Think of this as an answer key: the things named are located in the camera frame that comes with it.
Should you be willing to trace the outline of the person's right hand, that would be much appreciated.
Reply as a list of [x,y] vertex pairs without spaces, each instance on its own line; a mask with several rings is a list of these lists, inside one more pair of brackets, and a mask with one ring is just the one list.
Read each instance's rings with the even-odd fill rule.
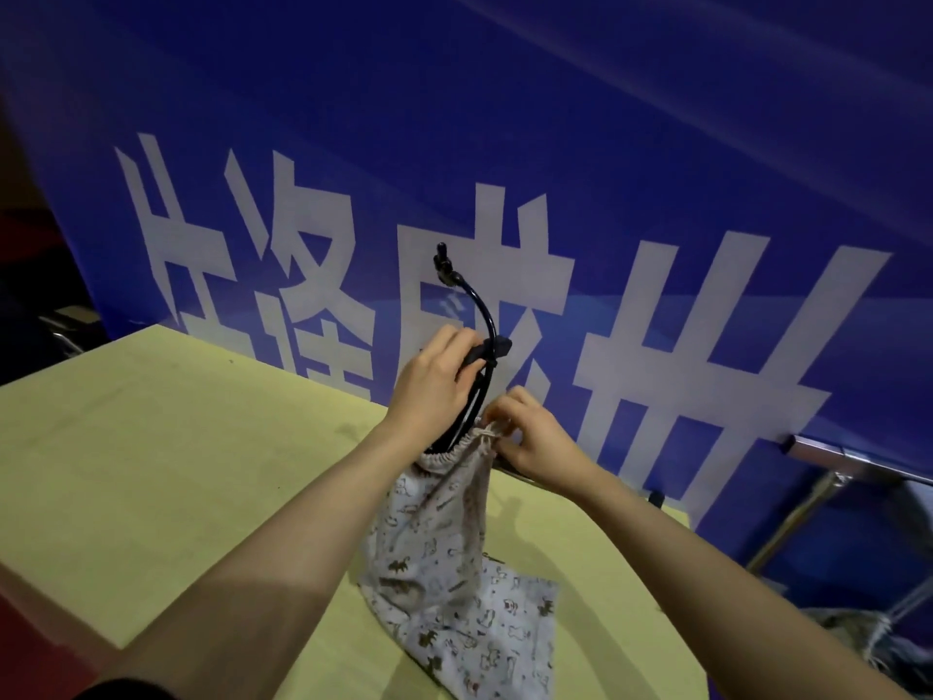
[[521,386],[489,404],[483,423],[500,429],[499,438],[512,438],[525,448],[525,464],[514,470],[549,491],[582,501],[612,482],[612,476],[589,459],[555,416]]

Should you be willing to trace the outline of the person's left hand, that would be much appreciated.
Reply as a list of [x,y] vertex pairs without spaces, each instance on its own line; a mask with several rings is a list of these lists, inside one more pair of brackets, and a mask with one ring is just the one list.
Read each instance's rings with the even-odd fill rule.
[[425,451],[467,406],[472,389],[454,392],[454,378],[480,343],[474,329],[444,325],[403,367],[384,422],[408,454]]

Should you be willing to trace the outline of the patterned white drawstring pouch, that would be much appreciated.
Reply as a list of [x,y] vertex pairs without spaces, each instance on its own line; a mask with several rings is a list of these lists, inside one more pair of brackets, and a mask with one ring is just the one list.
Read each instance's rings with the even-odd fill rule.
[[557,582],[484,553],[495,425],[397,478],[358,585],[382,628],[456,700],[553,700]]

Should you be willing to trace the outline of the person's right forearm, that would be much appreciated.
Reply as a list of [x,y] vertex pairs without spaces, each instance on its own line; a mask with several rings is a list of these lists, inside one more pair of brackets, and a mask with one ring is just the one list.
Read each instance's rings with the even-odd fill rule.
[[726,700],[914,700],[739,564],[585,459],[570,498]]

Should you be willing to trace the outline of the person's left forearm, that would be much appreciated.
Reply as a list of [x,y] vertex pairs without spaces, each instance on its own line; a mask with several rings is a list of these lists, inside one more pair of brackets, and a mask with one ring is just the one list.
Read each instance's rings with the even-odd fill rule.
[[196,579],[74,700],[273,700],[380,503],[437,434],[386,418]]

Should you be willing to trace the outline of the blue banner with white characters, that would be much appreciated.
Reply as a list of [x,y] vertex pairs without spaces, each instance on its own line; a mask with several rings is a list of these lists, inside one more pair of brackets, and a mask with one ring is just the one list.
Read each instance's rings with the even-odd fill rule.
[[446,243],[584,451],[751,558],[933,478],[933,0],[0,0],[0,103],[118,338],[386,403]]

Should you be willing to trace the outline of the grey cloth bundle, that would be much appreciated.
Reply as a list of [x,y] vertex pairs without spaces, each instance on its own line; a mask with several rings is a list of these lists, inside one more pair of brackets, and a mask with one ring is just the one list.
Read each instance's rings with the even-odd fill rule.
[[933,647],[896,635],[883,613],[829,608],[801,612],[915,700],[933,700]]

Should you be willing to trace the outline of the silver metal table frame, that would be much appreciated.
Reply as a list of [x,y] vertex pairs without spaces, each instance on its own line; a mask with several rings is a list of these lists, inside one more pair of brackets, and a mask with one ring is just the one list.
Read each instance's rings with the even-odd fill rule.
[[779,553],[823,505],[854,482],[883,487],[889,491],[892,518],[916,546],[933,556],[933,475],[909,472],[878,457],[827,442],[794,435],[782,445],[782,452],[797,461],[824,470],[771,537],[760,546],[745,566],[754,576]]

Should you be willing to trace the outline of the dark metal chair frame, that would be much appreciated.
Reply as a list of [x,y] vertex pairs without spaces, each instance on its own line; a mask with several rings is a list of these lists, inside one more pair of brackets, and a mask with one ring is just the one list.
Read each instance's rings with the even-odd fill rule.
[[43,311],[38,319],[50,331],[68,358],[99,348],[110,342],[99,314],[82,305],[69,305]]

